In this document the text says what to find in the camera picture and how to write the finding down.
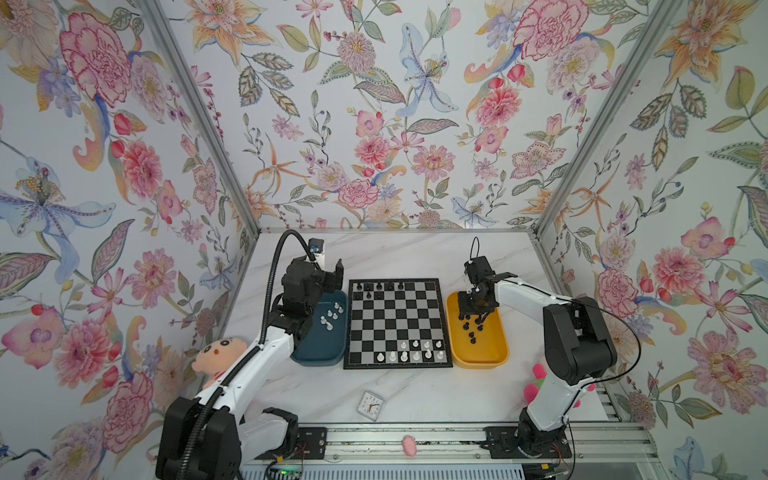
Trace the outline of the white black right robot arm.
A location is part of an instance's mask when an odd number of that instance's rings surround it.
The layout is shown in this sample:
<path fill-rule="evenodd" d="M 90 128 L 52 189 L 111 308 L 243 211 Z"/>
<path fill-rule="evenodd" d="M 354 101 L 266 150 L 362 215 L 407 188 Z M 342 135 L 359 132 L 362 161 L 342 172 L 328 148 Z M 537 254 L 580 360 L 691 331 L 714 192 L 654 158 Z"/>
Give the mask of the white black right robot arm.
<path fill-rule="evenodd" d="M 589 387 L 607 380 L 618 352 L 596 300 L 569 298 L 540 289 L 509 272 L 497 273 L 484 256 L 464 263 L 469 288 L 451 296 L 448 319 L 479 349 L 506 338 L 499 315 L 510 307 L 543 327 L 546 376 L 536 396 L 522 409 L 511 446 L 529 458 L 541 457 L 566 437 L 570 411 Z"/>

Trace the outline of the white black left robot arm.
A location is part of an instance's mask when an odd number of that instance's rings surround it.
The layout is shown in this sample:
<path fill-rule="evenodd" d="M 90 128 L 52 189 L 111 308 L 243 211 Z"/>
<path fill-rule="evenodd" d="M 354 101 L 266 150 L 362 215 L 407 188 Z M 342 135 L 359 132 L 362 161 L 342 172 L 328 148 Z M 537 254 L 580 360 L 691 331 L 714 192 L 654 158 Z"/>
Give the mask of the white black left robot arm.
<path fill-rule="evenodd" d="M 244 418 L 272 370 L 310 334 L 322 297 L 342 287 L 344 266 L 325 268 L 319 238 L 295 230 L 279 237 L 270 264 L 259 336 L 193 398 L 169 407 L 155 467 L 158 479 L 238 479 L 244 463 L 278 463 L 299 450 L 295 414 L 269 407 Z"/>

